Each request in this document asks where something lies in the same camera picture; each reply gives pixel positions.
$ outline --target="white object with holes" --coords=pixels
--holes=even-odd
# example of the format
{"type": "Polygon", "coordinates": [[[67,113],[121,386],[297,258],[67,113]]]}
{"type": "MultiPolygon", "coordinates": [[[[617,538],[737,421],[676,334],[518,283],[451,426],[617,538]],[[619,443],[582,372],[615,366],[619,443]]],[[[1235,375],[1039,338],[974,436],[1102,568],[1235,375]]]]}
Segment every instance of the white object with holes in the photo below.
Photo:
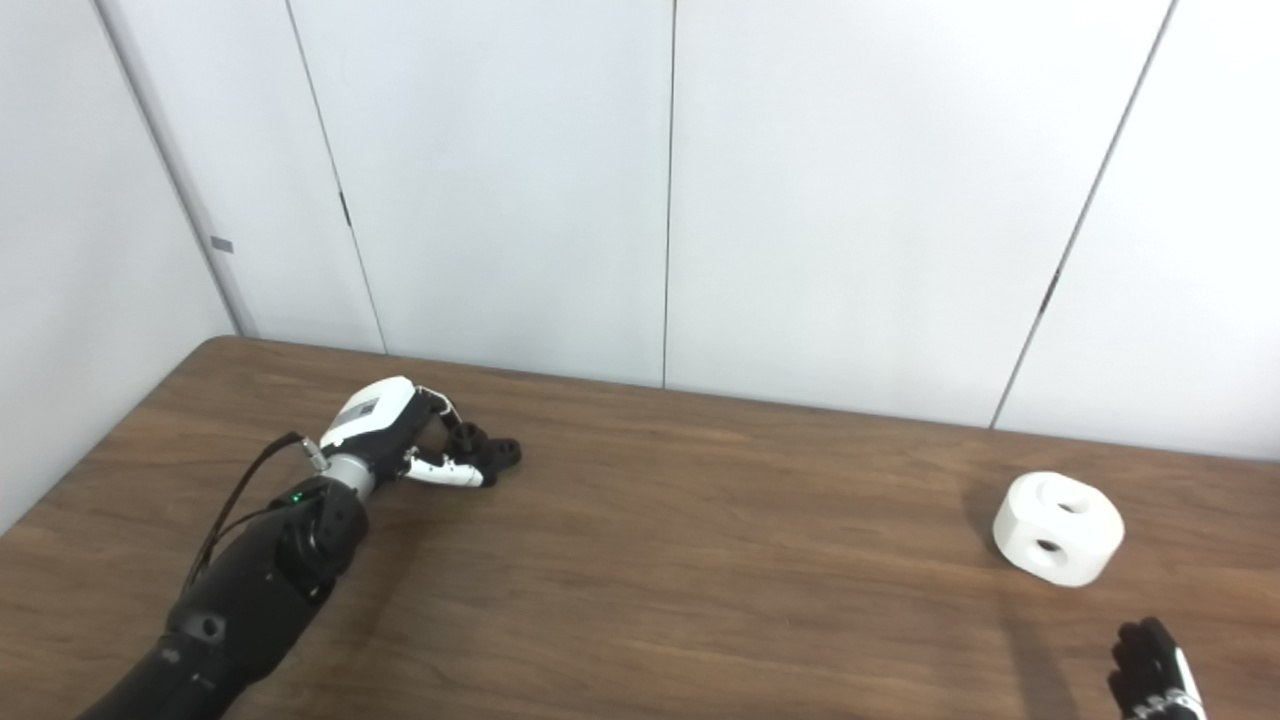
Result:
{"type": "Polygon", "coordinates": [[[1277,36],[1178,5],[1000,429],[1280,460],[1277,36]]]}
{"type": "Polygon", "coordinates": [[[99,0],[247,334],[383,350],[283,0],[99,0]]]}
{"type": "Polygon", "coordinates": [[[1092,583],[1124,539],[1124,519],[1102,491],[1059,473],[1012,484],[992,528],[1010,562],[1055,585],[1092,583]]]}
{"type": "Polygon", "coordinates": [[[681,3],[668,387],[989,424],[1167,5],[681,3]]]}
{"type": "Polygon", "coordinates": [[[388,350],[659,384],[671,0],[293,9],[388,350]]]}

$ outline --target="robotic hand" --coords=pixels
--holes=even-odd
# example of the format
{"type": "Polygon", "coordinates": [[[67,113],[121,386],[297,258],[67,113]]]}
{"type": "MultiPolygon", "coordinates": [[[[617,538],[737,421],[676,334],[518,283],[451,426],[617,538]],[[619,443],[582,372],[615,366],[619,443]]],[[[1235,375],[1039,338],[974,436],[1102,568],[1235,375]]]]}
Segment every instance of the robotic hand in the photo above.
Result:
{"type": "Polygon", "coordinates": [[[1187,656],[1160,620],[1121,625],[1111,655],[1120,670],[1107,683],[1124,720],[1206,720],[1187,656]]]}
{"type": "Polygon", "coordinates": [[[520,443],[489,439],[448,397],[397,377],[351,397],[317,447],[296,433],[275,441],[232,492],[196,555],[182,596],[152,650],[81,720],[215,720],[271,674],[351,565],[369,530],[365,501],[397,478],[488,487],[520,462],[520,443]],[[439,419],[442,450],[417,446],[439,419]],[[227,528],[236,498],[274,452],[301,442],[316,474],[227,528]],[[212,548],[250,523],[225,551],[212,548]]]}

